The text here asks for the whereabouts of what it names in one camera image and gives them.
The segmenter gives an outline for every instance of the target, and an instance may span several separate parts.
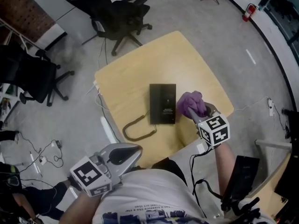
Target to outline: black office chair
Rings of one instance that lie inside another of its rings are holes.
[[[47,106],[52,106],[50,102],[52,91],[63,100],[68,100],[57,88],[57,84],[68,76],[73,76],[74,71],[68,71],[56,78],[56,70],[60,65],[56,65],[46,56],[44,50],[36,53],[38,57],[28,55],[18,44],[0,46],[0,83],[13,84],[28,93],[32,97],[26,97],[20,94],[20,100],[23,104],[27,100],[36,100],[43,103],[46,97]]]
[[[143,17],[150,7],[144,3],[147,0],[136,0],[133,3],[126,1],[111,0],[67,0],[69,3],[90,15],[93,28],[99,37],[116,40],[111,55],[116,56],[116,49],[124,37],[128,37],[137,43],[142,44],[131,34],[137,31],[141,33],[142,28],[152,30],[150,24],[143,23]]]

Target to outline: concrete floor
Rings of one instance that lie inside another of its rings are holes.
[[[283,107],[291,108],[291,100],[281,71],[262,37],[251,23],[242,20],[240,11],[232,3],[228,0],[219,2],[218,6],[213,0],[149,0],[147,4],[151,9],[144,21],[152,24],[153,30],[144,30],[138,39],[147,43],[178,30],[202,55],[235,107],[235,112],[228,118],[231,129],[229,144],[234,154],[261,159],[257,185],[285,157],[285,151],[271,148],[259,150],[254,144],[256,139],[285,140],[277,114],[275,119],[269,116],[266,98],[263,97],[271,97],[278,111]],[[60,140],[63,145],[62,168],[57,169],[49,163],[44,166],[38,164],[43,178],[30,167],[22,173],[23,179],[38,178],[55,185],[66,179],[69,169],[84,155],[90,156],[109,144],[100,122],[101,108],[94,102],[96,89],[86,95],[93,85],[95,71],[106,66],[104,51],[99,58],[102,43],[103,38],[98,37],[83,46],[76,45],[68,36],[62,39],[49,55],[54,63],[61,64],[59,73],[66,70],[76,72],[74,77],[60,85],[60,90],[69,96],[69,101],[64,102],[55,96],[51,108],[37,102],[19,104],[9,117],[8,128],[22,131],[36,148],[44,147],[52,139]],[[114,43],[107,40],[108,63],[136,49],[136,45],[127,40],[119,47],[118,56],[112,57],[110,52]],[[246,50],[256,64],[253,64]],[[1,150],[6,161],[12,164],[30,161],[30,150],[37,157],[31,145],[23,140],[18,145],[2,142]],[[197,153],[196,147],[188,146],[172,157],[186,175],[189,188],[192,188],[189,157]],[[45,156],[50,160],[54,155],[59,155],[56,147],[45,151]],[[219,191],[213,152],[197,158],[194,177],[196,180],[208,179],[212,188]],[[24,184],[31,183],[48,188],[46,184],[36,181]],[[72,200],[74,197],[68,191],[59,207],[65,210]],[[48,218],[45,221],[56,223]]]

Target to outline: table top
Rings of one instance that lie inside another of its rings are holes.
[[[291,154],[288,154],[272,175],[249,195],[252,200],[259,197],[260,201],[258,202],[258,207],[272,218],[274,218],[285,205],[285,203],[281,202],[281,196],[275,193],[274,190],[285,172],[290,157]]]
[[[197,90],[203,94],[204,101],[214,104],[226,116],[234,111],[208,65],[178,31],[155,39],[120,57],[97,71],[95,79],[120,131],[126,124],[145,115],[150,109],[150,84],[176,84],[177,101],[184,92]],[[143,147],[138,165],[147,167],[183,148],[184,142],[178,133],[178,124],[182,120],[187,124],[184,127],[186,133],[191,133],[194,137],[188,142],[195,140],[195,125],[187,118],[182,118],[175,125],[157,125],[156,134],[134,142]],[[150,125],[147,115],[142,121],[131,126],[127,133],[136,138],[152,130],[154,127]]]

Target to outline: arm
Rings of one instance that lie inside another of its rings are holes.
[[[20,193],[13,193],[13,197],[14,200],[16,201],[16,203],[19,205],[19,207],[23,207],[26,212],[29,214],[29,216],[32,218],[32,220],[36,219],[36,215],[30,205],[30,203],[28,202],[27,198]]]
[[[220,195],[224,195],[230,176],[233,173],[235,157],[226,142],[215,149]]]
[[[90,224],[101,201],[101,196],[89,197],[81,192],[61,217],[59,224]]]

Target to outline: white t-shirt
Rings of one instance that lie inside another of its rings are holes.
[[[130,172],[123,186],[108,193],[93,217],[93,224],[230,223],[229,219],[205,219],[192,193],[175,174],[160,169]],[[248,201],[240,202],[240,207]],[[265,216],[257,222],[275,222]]]

